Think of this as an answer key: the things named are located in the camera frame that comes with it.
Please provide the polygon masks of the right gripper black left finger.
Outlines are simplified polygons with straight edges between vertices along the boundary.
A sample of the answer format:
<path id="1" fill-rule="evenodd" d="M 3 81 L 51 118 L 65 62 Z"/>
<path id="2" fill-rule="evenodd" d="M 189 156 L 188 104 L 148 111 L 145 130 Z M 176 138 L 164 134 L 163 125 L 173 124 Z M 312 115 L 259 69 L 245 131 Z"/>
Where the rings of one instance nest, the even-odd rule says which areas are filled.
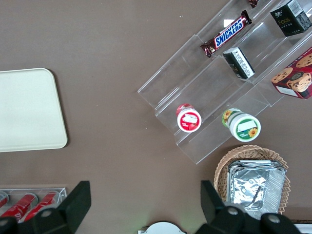
<path id="1" fill-rule="evenodd" d="M 56 208 L 47 208 L 23 223 L 0 219 L 2 234 L 74 234 L 91 207 L 89 181 L 81 181 Z"/>

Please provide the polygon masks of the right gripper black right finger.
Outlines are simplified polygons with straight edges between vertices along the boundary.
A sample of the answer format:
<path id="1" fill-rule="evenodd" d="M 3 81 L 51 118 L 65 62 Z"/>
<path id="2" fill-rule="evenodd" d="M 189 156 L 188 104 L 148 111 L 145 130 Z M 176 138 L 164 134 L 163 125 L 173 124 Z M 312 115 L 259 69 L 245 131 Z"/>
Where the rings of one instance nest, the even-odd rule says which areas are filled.
<path id="1" fill-rule="evenodd" d="M 241 208 L 225 205 L 209 180 L 200 184 L 200 201 L 206 223 L 198 234 L 299 234 L 293 222 L 275 213 L 266 213 L 259 220 Z"/>

